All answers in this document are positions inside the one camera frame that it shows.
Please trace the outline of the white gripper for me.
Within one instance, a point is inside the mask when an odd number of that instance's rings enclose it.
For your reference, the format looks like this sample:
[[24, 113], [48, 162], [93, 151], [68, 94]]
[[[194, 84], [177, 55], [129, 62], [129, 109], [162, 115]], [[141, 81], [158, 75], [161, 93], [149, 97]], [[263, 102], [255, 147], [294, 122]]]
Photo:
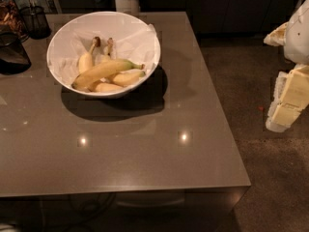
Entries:
[[267, 34], [264, 43], [284, 44], [285, 58], [296, 63], [289, 72], [278, 74], [267, 113], [266, 128], [284, 132], [309, 105], [309, 0], [304, 1], [288, 23]]

